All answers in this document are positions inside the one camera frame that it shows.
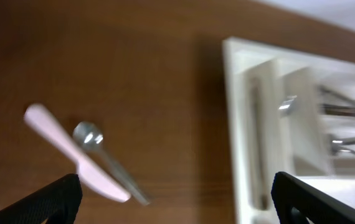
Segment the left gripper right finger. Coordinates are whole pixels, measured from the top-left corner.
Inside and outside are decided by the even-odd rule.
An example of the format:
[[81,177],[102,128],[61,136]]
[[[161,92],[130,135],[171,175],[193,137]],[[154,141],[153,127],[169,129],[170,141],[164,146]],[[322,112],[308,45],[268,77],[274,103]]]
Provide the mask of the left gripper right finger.
[[354,208],[286,172],[275,174],[271,195],[280,223],[355,224]]

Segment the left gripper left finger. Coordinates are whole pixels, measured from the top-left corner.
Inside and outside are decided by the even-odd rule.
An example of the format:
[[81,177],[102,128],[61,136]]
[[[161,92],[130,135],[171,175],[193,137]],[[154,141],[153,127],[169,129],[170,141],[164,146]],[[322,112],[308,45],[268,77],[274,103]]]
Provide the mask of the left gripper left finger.
[[77,174],[67,174],[0,210],[0,224],[73,223],[82,201]]

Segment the pink plastic butter knife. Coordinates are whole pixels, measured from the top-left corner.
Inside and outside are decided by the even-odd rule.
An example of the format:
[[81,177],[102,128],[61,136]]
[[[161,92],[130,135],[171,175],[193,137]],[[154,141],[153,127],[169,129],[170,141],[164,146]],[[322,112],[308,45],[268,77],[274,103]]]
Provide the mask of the pink plastic butter knife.
[[127,190],[83,152],[44,105],[34,103],[28,106],[24,121],[75,164],[78,178],[90,190],[121,203],[131,198]]

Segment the small teaspoon smooth handle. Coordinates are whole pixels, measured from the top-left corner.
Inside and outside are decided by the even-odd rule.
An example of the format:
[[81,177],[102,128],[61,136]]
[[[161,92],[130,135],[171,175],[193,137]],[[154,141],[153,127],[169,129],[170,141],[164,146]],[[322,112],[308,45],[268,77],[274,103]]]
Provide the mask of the small teaspoon smooth handle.
[[137,201],[147,206],[150,204],[148,196],[139,188],[135,180],[125,168],[103,148],[103,133],[93,124],[82,121],[74,128],[72,133],[75,142],[85,151],[98,154],[107,164],[110,174],[127,190]]

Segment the metal fork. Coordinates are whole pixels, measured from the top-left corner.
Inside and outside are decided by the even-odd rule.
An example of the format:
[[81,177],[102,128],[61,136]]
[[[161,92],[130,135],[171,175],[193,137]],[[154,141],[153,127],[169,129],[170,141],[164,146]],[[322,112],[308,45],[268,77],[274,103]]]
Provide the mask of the metal fork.
[[321,104],[321,108],[328,115],[355,117],[355,106]]

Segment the small teaspoon textured handle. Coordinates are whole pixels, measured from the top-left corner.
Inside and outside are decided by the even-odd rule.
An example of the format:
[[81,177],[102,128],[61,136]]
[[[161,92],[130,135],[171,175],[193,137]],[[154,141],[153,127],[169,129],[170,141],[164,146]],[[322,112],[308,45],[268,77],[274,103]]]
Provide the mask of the small teaspoon textured handle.
[[278,111],[281,117],[286,117],[291,115],[297,108],[298,96],[288,95],[286,99],[278,107]]

